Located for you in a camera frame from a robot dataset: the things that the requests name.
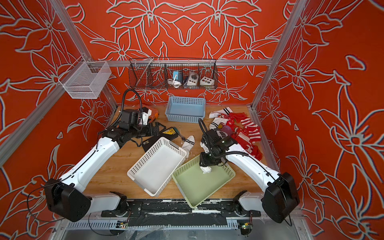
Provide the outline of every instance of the floral wallpaper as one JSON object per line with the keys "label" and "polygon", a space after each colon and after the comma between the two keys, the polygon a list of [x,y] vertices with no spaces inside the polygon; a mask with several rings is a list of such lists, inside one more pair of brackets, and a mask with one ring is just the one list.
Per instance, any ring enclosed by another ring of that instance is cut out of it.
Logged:
{"label": "floral wallpaper", "polygon": [[[80,54],[46,0],[0,1],[0,42],[2,144]],[[83,158],[114,110],[103,93],[95,100],[71,99],[65,93],[51,108],[0,168],[0,239],[48,239],[54,223],[39,222],[28,213],[28,194]],[[47,210],[43,191],[31,195],[29,204],[39,219],[58,218]]]}
{"label": "floral wallpaper", "polygon": [[[59,99],[0,168],[0,239],[48,239],[55,223],[39,222],[28,213],[28,194],[80,161],[112,114],[103,93],[99,99],[71,99],[68,94]],[[47,209],[43,189],[28,202],[38,219],[60,218]]]}
{"label": "floral wallpaper", "polygon": [[257,106],[315,239],[383,239],[384,4],[309,0]]}
{"label": "floral wallpaper", "polygon": [[1,1],[0,42],[2,144],[80,54],[46,0]]}
{"label": "floral wallpaper", "polygon": [[[143,1],[63,0],[95,60],[148,57],[213,59],[271,58],[294,0]],[[212,90],[141,90],[146,104],[166,104],[169,96],[205,97],[208,104],[248,104],[266,66],[219,68]],[[127,88],[128,69],[113,69],[109,88],[116,102]],[[127,105],[137,104],[128,93]]]}

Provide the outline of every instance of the white control box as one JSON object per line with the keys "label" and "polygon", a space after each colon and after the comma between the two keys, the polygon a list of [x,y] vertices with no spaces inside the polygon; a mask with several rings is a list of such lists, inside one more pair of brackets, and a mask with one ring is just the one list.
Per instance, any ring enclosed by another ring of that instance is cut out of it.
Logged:
{"label": "white control box", "polygon": [[187,86],[196,86],[199,81],[199,76],[197,73],[189,72]]}
{"label": "white control box", "polygon": [[208,77],[203,77],[200,79],[200,86],[213,86],[215,84],[215,80],[208,78]]}

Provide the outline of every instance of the wooden surface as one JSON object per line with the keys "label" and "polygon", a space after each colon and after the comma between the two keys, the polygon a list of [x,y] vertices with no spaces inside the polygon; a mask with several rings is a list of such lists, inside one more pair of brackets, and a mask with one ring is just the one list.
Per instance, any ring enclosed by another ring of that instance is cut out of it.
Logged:
{"label": "wooden surface", "polygon": [[[203,148],[200,147],[200,141],[202,132],[199,124],[186,123],[186,122],[169,122],[165,115],[166,106],[154,106],[159,110],[158,122],[169,127],[176,127],[180,134],[188,138],[190,135],[195,137],[195,145],[190,151],[187,161],[194,158],[196,155],[203,152]],[[208,118],[208,114],[212,111],[221,110],[221,106],[206,106],[206,116],[204,122],[208,128],[213,119]],[[245,112],[249,115],[248,109],[245,106],[232,107],[234,113]],[[174,143],[181,146],[182,140],[180,137],[173,140]],[[262,151],[261,144],[258,142],[257,146]],[[137,147],[133,142],[127,142],[117,153],[115,153],[110,159],[101,167],[101,169],[95,174],[90,183],[88,184],[85,194],[105,194],[109,191],[117,191],[125,194],[129,199],[148,199],[153,198],[149,196],[143,189],[135,184],[128,176],[127,171],[137,162],[137,160],[144,155],[142,147]],[[261,192],[259,186],[239,167],[229,162],[231,168],[236,172],[236,176],[217,192],[215,192],[210,198],[220,199],[235,197],[242,190],[248,190],[250,192]],[[182,199],[179,189],[177,188],[173,179],[168,183],[165,189],[161,192],[158,198],[161,199]]]}

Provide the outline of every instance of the white wire basket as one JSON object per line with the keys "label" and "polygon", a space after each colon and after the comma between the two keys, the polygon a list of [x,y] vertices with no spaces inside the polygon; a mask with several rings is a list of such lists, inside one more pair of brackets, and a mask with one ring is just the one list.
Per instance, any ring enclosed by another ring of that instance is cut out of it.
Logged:
{"label": "white wire basket", "polygon": [[107,62],[101,68],[90,68],[86,62],[80,62],[80,67],[63,84],[63,88],[71,98],[97,99],[105,83],[111,75]]}
{"label": "white wire basket", "polygon": [[181,166],[187,152],[161,137],[127,172],[127,175],[152,197],[158,197]]}

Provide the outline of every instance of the white cable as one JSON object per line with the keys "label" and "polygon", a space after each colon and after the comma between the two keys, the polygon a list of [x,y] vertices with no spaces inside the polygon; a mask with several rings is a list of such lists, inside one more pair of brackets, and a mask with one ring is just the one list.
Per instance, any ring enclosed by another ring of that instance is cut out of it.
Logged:
{"label": "white cable", "polygon": [[169,85],[173,85],[175,88],[179,88],[181,86],[181,82],[176,81],[176,77],[177,75],[175,75],[173,79],[168,78],[167,82]]}

